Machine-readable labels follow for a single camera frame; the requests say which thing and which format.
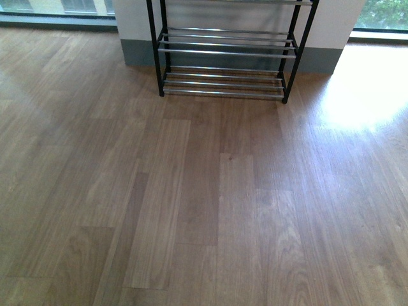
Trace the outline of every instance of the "white wall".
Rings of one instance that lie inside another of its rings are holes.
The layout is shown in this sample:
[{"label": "white wall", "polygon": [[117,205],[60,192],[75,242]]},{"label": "white wall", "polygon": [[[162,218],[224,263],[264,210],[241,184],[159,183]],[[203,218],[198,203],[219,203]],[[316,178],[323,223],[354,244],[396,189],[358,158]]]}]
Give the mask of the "white wall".
[{"label": "white wall", "polygon": [[[215,1],[168,0],[169,26],[203,26],[225,29],[286,30],[291,6],[270,4],[231,4]],[[159,0],[153,0],[156,27],[160,30]],[[149,20],[145,0],[113,0],[119,36],[124,40],[150,40]],[[320,0],[308,47],[343,49],[353,30],[365,0]],[[307,18],[308,8],[302,8],[298,29]]]}]

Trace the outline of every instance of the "wood grain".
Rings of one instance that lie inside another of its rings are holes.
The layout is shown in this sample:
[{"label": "wood grain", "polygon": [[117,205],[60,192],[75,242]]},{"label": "wood grain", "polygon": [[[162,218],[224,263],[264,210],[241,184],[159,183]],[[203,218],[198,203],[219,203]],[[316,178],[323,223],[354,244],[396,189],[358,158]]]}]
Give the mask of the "wood grain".
[{"label": "wood grain", "polygon": [[50,278],[5,277],[0,278],[0,304],[6,306],[41,306]]},{"label": "wood grain", "polygon": [[257,189],[266,305],[313,305],[293,195]]},{"label": "wood grain", "polygon": [[364,305],[403,305],[407,270],[358,177],[327,175],[328,190]]},{"label": "wood grain", "polygon": [[115,306],[119,304],[120,291],[126,274],[133,236],[138,224],[140,209],[146,190],[148,175],[138,173],[132,189],[129,204],[127,205],[125,218],[121,227],[119,241],[117,242],[115,257],[109,266],[109,276],[106,286],[103,288],[103,300],[101,305]]},{"label": "wood grain", "polygon": [[143,117],[115,122],[76,224],[112,227],[121,222],[138,169],[136,156],[145,125]]},{"label": "wood grain", "polygon": [[96,163],[105,151],[112,121],[92,120],[69,157],[37,220],[16,254],[9,276],[53,276],[77,209],[88,193]]},{"label": "wood grain", "polygon": [[75,228],[44,305],[92,305],[112,235],[112,228]]},{"label": "wood grain", "polygon": [[218,305],[264,305],[253,159],[221,154]]},{"label": "wood grain", "polygon": [[20,151],[3,156],[0,166],[0,275],[6,275],[15,255],[51,193],[71,153],[70,147],[18,146]]},{"label": "wood grain", "polygon": [[215,305],[216,261],[214,246],[176,244],[167,306]]},{"label": "wood grain", "polygon": [[298,177],[294,197],[307,273],[313,279],[312,304],[361,305],[343,237],[330,202],[325,201],[323,175],[311,173]]},{"label": "wood grain", "polygon": [[257,101],[249,114],[255,186],[262,189],[290,189],[293,155],[284,142],[276,104]]},{"label": "wood grain", "polygon": [[195,103],[182,184],[177,242],[217,245],[221,105]]},{"label": "wood grain", "polygon": [[283,105],[161,98],[115,33],[0,45],[0,305],[406,306],[407,47]]},{"label": "wood grain", "polygon": [[168,287],[189,130],[187,120],[163,120],[124,279],[125,287]]},{"label": "wood grain", "polygon": [[123,288],[119,306],[165,306],[167,291]]},{"label": "wood grain", "polygon": [[221,116],[221,153],[250,154],[249,102],[224,99]]}]

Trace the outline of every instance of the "gray baseboard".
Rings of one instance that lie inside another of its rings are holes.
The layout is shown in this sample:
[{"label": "gray baseboard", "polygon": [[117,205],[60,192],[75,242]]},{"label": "gray baseboard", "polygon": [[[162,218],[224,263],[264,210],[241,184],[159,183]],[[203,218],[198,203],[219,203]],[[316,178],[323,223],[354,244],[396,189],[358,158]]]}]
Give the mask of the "gray baseboard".
[{"label": "gray baseboard", "polygon": [[0,14],[0,27],[22,27],[41,30],[117,32],[114,18],[82,18],[67,16],[20,16]]},{"label": "gray baseboard", "polygon": [[[154,65],[152,43],[144,40],[121,40],[125,62],[130,66]],[[330,48],[305,48],[299,71],[313,73],[333,73],[337,62],[342,54],[341,49]],[[172,64],[184,64],[187,66],[210,66],[240,69],[270,69],[277,70],[279,60],[249,57],[242,60],[241,57],[228,55],[200,55],[200,54],[172,54]],[[288,61],[286,70],[290,71],[294,61]]]}]

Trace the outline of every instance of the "metal rod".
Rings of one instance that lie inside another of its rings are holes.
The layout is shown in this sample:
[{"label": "metal rod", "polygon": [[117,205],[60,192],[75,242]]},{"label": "metal rod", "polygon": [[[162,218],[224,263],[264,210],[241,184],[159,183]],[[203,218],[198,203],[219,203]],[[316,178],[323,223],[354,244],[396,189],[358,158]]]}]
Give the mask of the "metal rod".
[{"label": "metal rod", "polygon": [[222,87],[240,87],[240,88],[254,88],[254,89],[283,89],[281,86],[262,86],[262,85],[249,85],[249,84],[228,84],[228,83],[208,83],[208,82],[187,82],[187,81],[164,81],[168,84],[180,84],[180,85],[204,85],[204,86],[222,86]]},{"label": "metal rod", "polygon": [[164,89],[165,92],[186,92],[193,94],[220,94],[220,95],[231,95],[231,96],[246,96],[246,97],[262,97],[262,98],[279,98],[282,99],[284,96],[281,94],[251,94],[243,92],[223,92],[223,91],[190,91],[185,89]]},{"label": "metal rod", "polygon": [[291,35],[291,39],[292,39],[292,46],[294,49],[294,53],[296,56],[298,56],[298,51],[299,51],[299,46],[298,43],[296,42],[296,38],[295,35],[293,33],[290,34]]},{"label": "metal rod", "polygon": [[278,73],[278,71],[272,71],[272,70],[235,69],[235,68],[201,67],[201,66],[172,66],[172,68],[180,68],[180,69],[225,70],[225,71],[237,71],[237,72],[243,71],[243,72]]},{"label": "metal rod", "polygon": [[205,38],[215,40],[250,40],[250,41],[273,41],[277,43],[291,43],[291,40],[275,39],[275,38],[252,38],[252,37],[236,37],[236,36],[212,36],[212,35],[197,35],[197,34],[163,34],[164,37],[191,37],[191,38]]},{"label": "metal rod", "polygon": [[256,4],[281,4],[281,5],[296,5],[296,6],[311,6],[310,2],[296,2],[292,0],[213,0],[217,2],[237,2],[237,3],[256,3]]},{"label": "metal rod", "polygon": [[167,27],[174,31],[203,31],[203,32],[224,32],[224,33],[247,33],[247,34],[267,34],[267,35],[288,35],[288,32],[269,32],[269,31],[243,31],[243,30],[227,30],[227,29],[206,29],[199,27]]},{"label": "metal rod", "polygon": [[[167,11],[166,11],[166,0],[160,0],[160,11],[161,11],[161,23],[163,25],[162,33],[167,34]],[[168,36],[164,36],[163,39],[168,41]],[[171,61],[170,61],[170,53],[166,53],[166,70],[170,69]]]},{"label": "metal rod", "polygon": [[163,97],[164,96],[164,90],[163,90],[164,82],[161,77],[161,71],[160,71],[160,58],[159,58],[158,45],[157,45],[156,27],[154,25],[154,14],[153,14],[152,1],[146,0],[146,5],[147,5],[147,13],[149,15],[150,35],[152,37],[154,66],[156,67],[157,84],[159,86],[159,94],[161,97]]},{"label": "metal rod", "polygon": [[160,31],[160,33],[159,33],[159,37],[157,37],[157,44],[162,40],[162,38],[163,38],[163,30],[164,29],[161,29],[161,31]]},{"label": "metal rod", "polygon": [[240,48],[257,48],[257,49],[270,49],[270,50],[295,50],[294,47],[284,47],[284,46],[265,46],[265,45],[241,45],[235,43],[193,43],[193,42],[183,42],[183,41],[164,41],[161,40],[160,43],[168,45],[195,45],[195,46],[214,46],[214,47],[240,47]]},{"label": "metal rod", "polygon": [[177,50],[177,49],[159,49],[159,52],[173,53],[194,53],[194,54],[219,54],[219,55],[236,55],[249,57],[270,57],[276,59],[296,59],[295,55],[280,55],[280,54],[262,54],[262,53],[243,53],[243,52],[222,52],[222,51],[201,51],[201,50]]},{"label": "metal rod", "polygon": [[240,80],[257,80],[257,81],[281,81],[281,78],[256,78],[253,76],[236,76],[236,75],[204,75],[200,73],[177,73],[171,72],[168,75],[177,75],[183,77],[200,77],[200,78],[232,78],[232,79],[240,79]]},{"label": "metal rod", "polygon": [[303,51],[305,50],[307,37],[309,36],[310,28],[312,27],[313,19],[314,19],[314,16],[316,15],[318,4],[319,4],[319,0],[313,0],[312,9],[310,10],[309,17],[307,19],[306,26],[305,26],[305,31],[303,32],[302,40],[300,42],[298,56],[296,56],[296,61],[292,68],[292,73],[289,78],[288,86],[286,87],[285,98],[282,101],[284,104],[288,102],[288,98],[292,90],[293,82],[295,81],[296,72],[298,71],[298,68],[299,68],[300,59],[302,58]]},{"label": "metal rod", "polygon": [[[291,25],[289,26],[289,34],[288,34],[289,40],[292,40],[291,38],[294,37],[293,32],[295,31],[296,23],[298,22],[299,12],[300,12],[300,6],[296,6],[293,10]],[[285,43],[285,47],[289,47],[291,45],[291,42]],[[289,52],[287,50],[283,51],[283,55],[287,55],[288,53]],[[285,69],[285,65],[286,65],[286,58],[283,57],[280,60],[280,65],[279,65],[279,71],[281,71],[282,73]]]},{"label": "metal rod", "polygon": [[278,77],[282,78],[281,82],[283,86],[283,93],[284,95],[286,95],[286,80],[285,80],[285,74],[283,73],[283,71],[278,73]]}]

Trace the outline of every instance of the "wall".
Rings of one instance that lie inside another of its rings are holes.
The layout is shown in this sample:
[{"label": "wall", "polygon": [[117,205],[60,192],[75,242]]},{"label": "wall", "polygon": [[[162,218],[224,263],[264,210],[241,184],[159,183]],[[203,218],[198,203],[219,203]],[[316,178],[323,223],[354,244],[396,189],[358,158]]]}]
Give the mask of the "wall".
[{"label": "wall", "polygon": [[[161,28],[159,1],[153,0],[157,31]],[[127,64],[152,64],[149,20],[145,0],[113,0]],[[348,37],[353,30],[365,0],[320,0],[301,71],[332,73]],[[239,4],[229,2],[168,0],[169,26],[202,26],[225,29],[281,31],[288,28],[291,6]],[[308,8],[302,9],[298,22],[301,30]],[[300,41],[300,31],[296,38]]]}]

